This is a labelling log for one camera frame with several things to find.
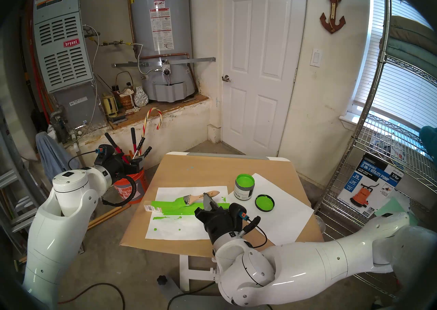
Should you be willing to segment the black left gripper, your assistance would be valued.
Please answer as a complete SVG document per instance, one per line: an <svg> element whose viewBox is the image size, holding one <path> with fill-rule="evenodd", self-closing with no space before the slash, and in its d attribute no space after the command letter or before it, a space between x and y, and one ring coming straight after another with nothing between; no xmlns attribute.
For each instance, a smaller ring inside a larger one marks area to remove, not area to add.
<svg viewBox="0 0 437 310"><path fill-rule="evenodd" d="M127 175L139 173L143 169L143 158L134 158L130 163L123 160L123 154L117 153L112 145L98 146L94 167L106 177L111 178L111 184Z"/></svg>

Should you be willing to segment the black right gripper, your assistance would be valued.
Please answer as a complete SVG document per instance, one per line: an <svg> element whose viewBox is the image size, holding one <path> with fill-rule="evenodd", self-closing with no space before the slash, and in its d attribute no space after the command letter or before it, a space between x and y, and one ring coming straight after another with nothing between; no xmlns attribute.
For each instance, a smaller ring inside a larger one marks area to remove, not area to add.
<svg viewBox="0 0 437 310"><path fill-rule="evenodd" d="M232 203L228 209L223 209L205 192L203 208L197 208L194 214L203 223L212 244L224 234L242 231L243 218L240 214L246 213L246 208L242 205Z"/></svg>

